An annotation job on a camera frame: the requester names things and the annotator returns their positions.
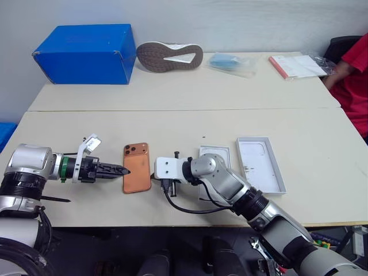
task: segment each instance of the blue box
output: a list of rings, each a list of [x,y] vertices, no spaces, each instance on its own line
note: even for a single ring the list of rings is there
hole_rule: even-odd
[[[130,24],[58,26],[32,56],[56,84],[125,85],[136,47]]]
[[[17,125],[12,122],[0,122],[0,152],[5,148]]]

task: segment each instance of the person's arm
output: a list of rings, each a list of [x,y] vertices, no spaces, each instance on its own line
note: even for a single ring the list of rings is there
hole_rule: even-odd
[[[340,80],[342,80],[346,76],[349,76],[354,70],[355,70],[355,67],[351,66],[350,64],[342,60],[335,67],[336,73],[330,76],[326,76],[322,80],[322,82],[324,83],[326,88],[330,90],[332,86],[334,86],[336,83],[338,83]]]

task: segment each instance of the gray wall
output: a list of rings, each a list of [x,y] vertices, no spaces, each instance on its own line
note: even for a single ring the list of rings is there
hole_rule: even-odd
[[[323,53],[368,32],[368,0],[0,0],[0,121],[18,122],[47,81],[31,53],[55,26],[114,23],[131,23],[136,44]]]

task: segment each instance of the plastic bag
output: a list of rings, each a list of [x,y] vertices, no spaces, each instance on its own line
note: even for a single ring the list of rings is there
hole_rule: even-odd
[[[252,78],[256,74],[256,58],[238,57],[226,53],[216,53],[208,60],[208,67],[227,74]]]
[[[327,76],[335,73],[335,64],[311,52],[299,55],[270,56],[269,61],[286,80]]]

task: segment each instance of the blue bin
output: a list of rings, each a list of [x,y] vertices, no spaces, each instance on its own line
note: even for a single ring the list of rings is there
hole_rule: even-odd
[[[0,152],[5,148],[17,125],[12,122],[0,122]]]

